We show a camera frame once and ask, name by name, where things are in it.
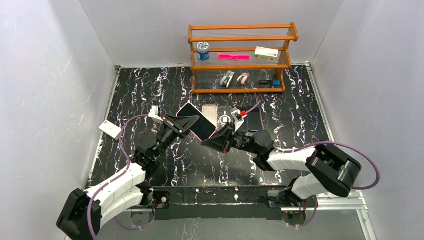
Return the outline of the dark phone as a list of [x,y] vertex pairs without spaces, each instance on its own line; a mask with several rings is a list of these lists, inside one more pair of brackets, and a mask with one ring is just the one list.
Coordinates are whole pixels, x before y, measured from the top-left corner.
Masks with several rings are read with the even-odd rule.
[[[241,111],[247,111],[247,108],[244,107],[244,106],[239,106],[237,108]],[[246,115],[246,118],[244,119],[244,124],[240,127],[240,129],[238,131],[241,131],[241,132],[244,132],[244,133],[246,133],[248,131],[247,115]]]

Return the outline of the clear phone case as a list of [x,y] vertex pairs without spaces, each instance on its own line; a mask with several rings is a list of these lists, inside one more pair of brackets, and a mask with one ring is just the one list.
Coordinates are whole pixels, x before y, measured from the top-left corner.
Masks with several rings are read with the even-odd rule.
[[218,129],[224,127],[226,123],[233,123],[234,119],[231,115],[232,107],[230,106],[219,106],[217,109],[217,115],[218,115],[218,122],[217,127]]

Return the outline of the beige phone case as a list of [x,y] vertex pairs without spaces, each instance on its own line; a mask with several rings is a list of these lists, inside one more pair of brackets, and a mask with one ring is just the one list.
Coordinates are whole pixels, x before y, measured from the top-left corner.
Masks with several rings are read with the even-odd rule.
[[218,107],[215,104],[205,104],[202,106],[203,115],[215,126],[218,126]]

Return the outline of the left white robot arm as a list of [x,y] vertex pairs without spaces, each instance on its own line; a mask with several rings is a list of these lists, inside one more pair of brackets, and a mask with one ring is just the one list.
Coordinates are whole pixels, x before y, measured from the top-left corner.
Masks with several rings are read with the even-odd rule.
[[95,240],[105,223],[143,201],[153,202],[153,188],[146,181],[160,166],[160,157],[177,138],[189,135],[199,116],[167,114],[158,132],[145,132],[127,166],[86,190],[77,188],[67,198],[56,226],[72,240]]

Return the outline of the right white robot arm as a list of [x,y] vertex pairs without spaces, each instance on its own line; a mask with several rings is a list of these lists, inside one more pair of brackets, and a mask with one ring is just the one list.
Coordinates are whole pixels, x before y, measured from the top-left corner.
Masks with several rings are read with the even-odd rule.
[[297,200],[324,193],[346,198],[362,170],[362,165],[335,142],[320,141],[301,148],[277,149],[267,130],[248,136],[236,131],[232,123],[227,123],[201,144],[223,154],[232,148],[254,154],[254,164],[263,171],[309,172],[292,180],[285,190],[286,195]]

